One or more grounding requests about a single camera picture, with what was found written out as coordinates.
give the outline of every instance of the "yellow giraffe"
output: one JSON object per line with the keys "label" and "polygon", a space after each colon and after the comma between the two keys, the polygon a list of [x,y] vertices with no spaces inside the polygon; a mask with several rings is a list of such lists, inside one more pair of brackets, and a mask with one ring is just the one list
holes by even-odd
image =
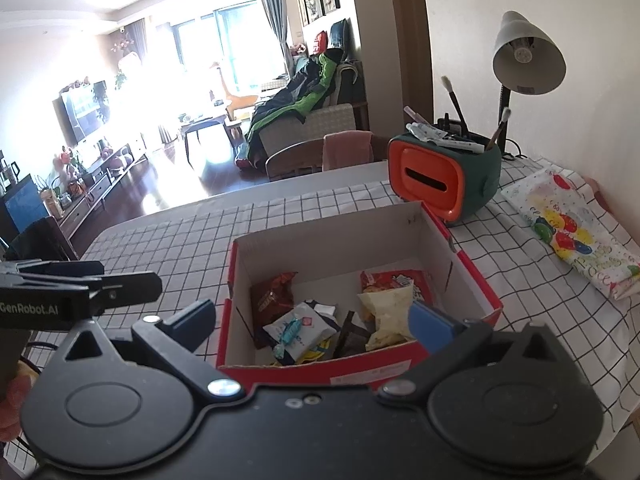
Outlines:
{"label": "yellow giraffe", "polygon": [[231,101],[231,104],[226,107],[226,113],[229,114],[231,119],[236,118],[236,110],[241,110],[242,108],[249,108],[255,105],[255,102],[258,100],[257,95],[247,95],[247,96],[237,96],[233,95],[225,82],[225,77],[222,75],[222,67],[220,63],[217,61],[213,62],[209,68],[215,68],[220,72],[220,81],[222,83],[222,89],[225,92],[225,100]]}

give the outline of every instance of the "red box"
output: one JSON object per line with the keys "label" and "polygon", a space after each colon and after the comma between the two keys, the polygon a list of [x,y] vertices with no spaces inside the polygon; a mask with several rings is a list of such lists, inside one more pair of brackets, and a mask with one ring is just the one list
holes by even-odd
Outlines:
{"label": "red box", "polygon": [[234,242],[216,367],[251,389],[269,384],[370,384],[377,387],[428,357],[417,342],[357,356],[289,367],[269,366],[271,349],[256,350],[250,287],[295,271],[296,302],[337,304],[338,323],[361,311],[360,272],[423,270],[436,307],[456,319],[495,324],[502,303],[442,222],[419,202],[300,222],[251,233]]}

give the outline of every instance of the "lamp stand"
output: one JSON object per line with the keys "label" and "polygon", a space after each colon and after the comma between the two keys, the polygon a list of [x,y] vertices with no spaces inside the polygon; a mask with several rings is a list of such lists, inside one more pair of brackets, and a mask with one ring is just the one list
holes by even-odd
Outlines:
{"label": "lamp stand", "polygon": [[[502,112],[505,108],[509,107],[509,100],[511,98],[511,90],[509,90],[506,86],[502,86],[500,90],[500,111],[498,113],[498,124],[502,121]],[[507,124],[502,127],[502,131],[498,136],[498,141],[496,144],[500,151],[502,152],[502,156],[504,156],[504,149],[507,144]]]}

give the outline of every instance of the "brush bristles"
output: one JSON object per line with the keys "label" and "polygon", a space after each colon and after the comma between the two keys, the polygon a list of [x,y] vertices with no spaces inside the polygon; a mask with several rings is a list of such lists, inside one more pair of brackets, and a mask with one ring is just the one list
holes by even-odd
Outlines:
{"label": "brush bristles", "polygon": [[451,81],[449,80],[449,78],[447,76],[442,76],[442,84],[444,85],[444,88],[447,89],[448,93],[453,92],[453,85],[451,84]]}
{"label": "brush bristles", "polygon": [[510,117],[511,117],[511,108],[505,108],[502,111],[502,122],[503,123],[507,122]]}

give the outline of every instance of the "desk lamp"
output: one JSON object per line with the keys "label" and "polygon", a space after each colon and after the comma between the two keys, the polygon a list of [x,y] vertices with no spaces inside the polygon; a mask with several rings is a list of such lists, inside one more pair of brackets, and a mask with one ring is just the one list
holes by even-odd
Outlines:
{"label": "desk lamp", "polygon": [[[511,91],[526,95],[540,95],[557,88],[566,74],[562,53],[551,38],[523,15],[508,10],[502,17],[500,32],[495,40],[494,73],[502,83],[500,112],[509,106]],[[507,125],[498,136],[498,147],[504,154]]]}

